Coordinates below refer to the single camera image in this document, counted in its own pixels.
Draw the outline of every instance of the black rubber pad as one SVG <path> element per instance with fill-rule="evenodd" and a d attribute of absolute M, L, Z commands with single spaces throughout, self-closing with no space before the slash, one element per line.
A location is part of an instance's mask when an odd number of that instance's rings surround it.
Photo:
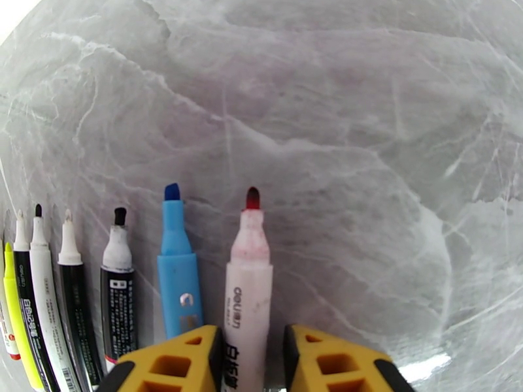
<path fill-rule="evenodd" d="M 118 363 L 112 368 L 111 372 L 105 376 L 96 392 L 117 392 L 126 378 L 135 368 L 135 363 L 131 361 Z"/>
<path fill-rule="evenodd" d="M 209 368 L 211 369 L 212 378 L 216 391 L 219 392 L 222 385 L 222 367 L 224 364 L 224 335 L 222 330 L 217 328 L 214 340 L 212 341 L 211 350 L 209 351 Z"/>
<path fill-rule="evenodd" d="M 374 365 L 394 392 L 415 392 L 405 378 L 401 375 L 394 363 L 377 359 Z"/>
<path fill-rule="evenodd" d="M 283 365 L 285 371 L 285 388 L 290 391 L 296 368 L 298 367 L 299 350 L 292 325 L 285 326 L 283 333 Z"/>

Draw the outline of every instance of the blue chisel tip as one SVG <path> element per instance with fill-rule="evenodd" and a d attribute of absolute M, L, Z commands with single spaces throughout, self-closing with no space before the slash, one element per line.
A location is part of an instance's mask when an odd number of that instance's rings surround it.
<path fill-rule="evenodd" d="M 180 200 L 180 188 L 177 183 L 168 185 L 165 187 L 165 195 L 163 197 L 165 201 L 179 201 Z"/>

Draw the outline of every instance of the black marker tip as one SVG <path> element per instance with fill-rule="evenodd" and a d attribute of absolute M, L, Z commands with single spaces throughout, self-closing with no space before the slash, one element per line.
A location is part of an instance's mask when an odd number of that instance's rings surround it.
<path fill-rule="evenodd" d="M 114 209 L 114 224 L 123 227 L 126 224 L 127 210 L 125 207 Z"/>

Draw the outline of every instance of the blue highlighter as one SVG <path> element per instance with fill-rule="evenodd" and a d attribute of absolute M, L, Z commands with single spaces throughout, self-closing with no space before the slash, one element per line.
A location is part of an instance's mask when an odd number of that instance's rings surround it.
<path fill-rule="evenodd" d="M 184 203 L 178 184 L 165 187 L 158 276 L 166 337 L 202 326 L 198 264 L 185 232 Z"/>

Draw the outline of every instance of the barcode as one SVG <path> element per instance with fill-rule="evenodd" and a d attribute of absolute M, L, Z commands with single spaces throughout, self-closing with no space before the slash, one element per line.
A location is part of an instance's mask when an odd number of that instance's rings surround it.
<path fill-rule="evenodd" d="M 65 378 L 65 382 L 67 382 L 67 388 L 69 388 L 70 391 L 75 390 L 75 384 L 73 383 L 73 378 L 71 377 L 71 372 L 68 368 L 63 368 L 61 370 L 63 377 Z"/>

